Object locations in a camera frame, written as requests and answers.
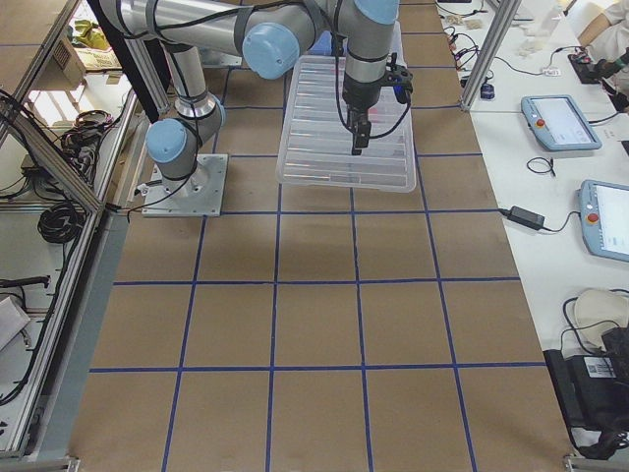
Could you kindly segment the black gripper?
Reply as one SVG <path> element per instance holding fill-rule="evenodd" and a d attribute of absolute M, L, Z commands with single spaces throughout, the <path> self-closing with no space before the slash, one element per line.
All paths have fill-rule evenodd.
<path fill-rule="evenodd" d="M 351 153 L 360 155 L 361 152 L 369 147 L 372 123 L 369 119 L 369 113 L 353 106 L 348 106 L 348 127 L 352 134 Z"/>

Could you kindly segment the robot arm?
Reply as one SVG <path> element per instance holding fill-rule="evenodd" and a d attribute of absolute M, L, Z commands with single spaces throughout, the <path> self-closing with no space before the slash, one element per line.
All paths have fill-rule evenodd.
<path fill-rule="evenodd" d="M 103 1 L 105 18 L 127 39 L 157 39 L 168 55 L 182 113 L 206 104 L 192 91 L 201 48 L 237 55 L 266 80 L 294 68 L 324 31 L 333 39 L 335 100 L 351 153 L 326 148 L 322 134 L 307 136 L 306 159 L 293 162 L 290 134 L 282 137 L 279 179 L 286 184 L 349 186 L 390 192 L 414 188 L 414 172 L 397 159 L 366 160 L 362 153 L 377 136 L 370 110 L 391 88 L 404 106 L 413 91 L 405 66 L 390 46 L 399 13 L 396 1 L 274 1 L 231 6 L 215 1 Z"/>

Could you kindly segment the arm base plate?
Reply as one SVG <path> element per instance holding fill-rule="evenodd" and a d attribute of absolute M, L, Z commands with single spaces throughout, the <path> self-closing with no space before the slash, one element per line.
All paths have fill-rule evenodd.
<path fill-rule="evenodd" d="M 146 217 L 219 216 L 228 167 L 227 154 L 199 154 L 196 172 L 174 196 L 180 183 L 164 180 L 157 165 L 144 185 L 141 208 Z"/>

